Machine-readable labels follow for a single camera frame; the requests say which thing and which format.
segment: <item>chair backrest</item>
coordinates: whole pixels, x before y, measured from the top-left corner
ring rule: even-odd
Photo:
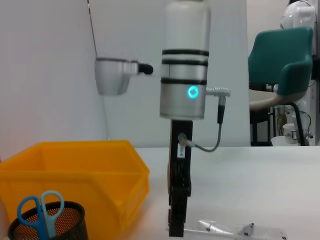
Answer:
[[[284,95],[297,91],[305,92],[308,88],[312,70],[312,47],[313,29],[310,27],[259,33],[255,38],[252,52],[248,58],[250,84],[272,85],[285,82],[294,87],[287,87],[287,91],[283,91]],[[288,65],[296,63],[303,65],[295,71],[300,73],[298,77],[292,77],[292,74],[284,74],[284,72],[290,73],[291,71],[290,68],[288,69]]]

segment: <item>white tabletop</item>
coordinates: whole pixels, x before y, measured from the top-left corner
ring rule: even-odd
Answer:
[[[167,240],[168,148],[138,148],[150,193],[119,239]],[[289,240],[320,238],[320,147],[221,147],[192,150],[188,220],[281,228]],[[184,239],[212,239],[185,234]]]

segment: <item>scissors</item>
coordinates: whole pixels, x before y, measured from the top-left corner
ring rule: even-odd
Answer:
[[[56,195],[60,200],[60,209],[58,212],[53,215],[49,216],[47,213],[46,203],[45,203],[45,197],[47,195]],[[36,212],[38,213],[38,219],[35,222],[30,222],[25,220],[21,215],[21,210],[24,204],[30,200],[35,201],[36,206]],[[36,230],[38,237],[40,240],[49,240],[49,238],[53,238],[56,236],[56,220],[57,218],[62,214],[64,207],[65,207],[65,201],[64,198],[60,193],[57,191],[45,191],[41,194],[41,205],[39,202],[39,199],[36,196],[28,196],[25,199],[23,199],[17,209],[17,216],[19,221],[28,227],[32,227]]]

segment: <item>yellow plastic bin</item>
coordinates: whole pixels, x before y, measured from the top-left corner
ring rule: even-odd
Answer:
[[[43,142],[0,164],[0,196],[12,222],[22,199],[58,191],[84,207],[89,239],[106,240],[132,222],[149,192],[148,176],[128,141]],[[33,207],[27,202],[22,211]]]

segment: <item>black mesh cup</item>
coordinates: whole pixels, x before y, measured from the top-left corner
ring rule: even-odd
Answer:
[[[45,206],[48,215],[53,216],[60,209],[60,202],[47,203]],[[37,209],[26,211],[22,217],[28,222],[37,221]],[[63,212],[55,221],[55,232],[56,236],[50,240],[88,240],[84,208],[76,202],[65,201]],[[36,229],[21,224],[18,219],[11,223],[8,237],[10,240],[39,240]]]

